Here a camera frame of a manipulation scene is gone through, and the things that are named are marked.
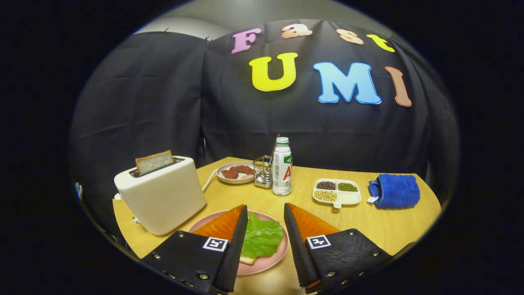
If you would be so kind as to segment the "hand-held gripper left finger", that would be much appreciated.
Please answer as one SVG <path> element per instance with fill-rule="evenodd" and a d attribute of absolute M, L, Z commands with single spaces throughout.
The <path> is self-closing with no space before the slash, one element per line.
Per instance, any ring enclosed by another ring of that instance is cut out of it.
<path fill-rule="evenodd" d="M 144 256 L 142 264 L 197 295 L 232 293 L 248 223 L 247 206 L 238 209 L 231 237 L 177 230 Z"/>

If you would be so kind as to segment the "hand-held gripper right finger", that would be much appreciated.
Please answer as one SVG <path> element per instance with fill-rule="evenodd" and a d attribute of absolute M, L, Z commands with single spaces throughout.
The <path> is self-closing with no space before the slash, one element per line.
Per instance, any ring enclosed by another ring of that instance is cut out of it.
<path fill-rule="evenodd" d="M 307 294 L 335 295 L 393 261 L 359 230 L 338 230 L 300 207 L 283 209 L 299 285 Z"/>

